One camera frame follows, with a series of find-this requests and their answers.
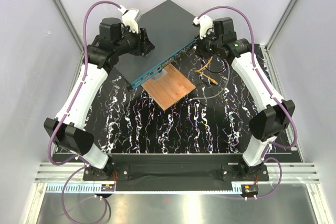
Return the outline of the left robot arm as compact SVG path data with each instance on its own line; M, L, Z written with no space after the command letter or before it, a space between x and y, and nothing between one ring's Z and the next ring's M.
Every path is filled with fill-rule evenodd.
M94 143L94 135L84 130L86 117L119 57L125 54L145 57L154 48L145 28L132 31L125 21L104 18L99 34L86 47L80 75L66 103L53 119L45 119L49 143L71 152L73 158L84 162L87 172L94 172L103 180L112 177L112 159Z

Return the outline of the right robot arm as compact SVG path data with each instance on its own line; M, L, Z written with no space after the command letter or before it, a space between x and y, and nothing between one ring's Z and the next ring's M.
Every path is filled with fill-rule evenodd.
M240 178L250 180L260 171L267 148L288 127L295 104L272 86L257 61L254 45L247 39L237 39L231 18L212 20L203 15L195 17L193 24L200 30L195 53L203 58L217 55L226 60L243 80L257 107L257 115L249 121L251 139L234 168Z

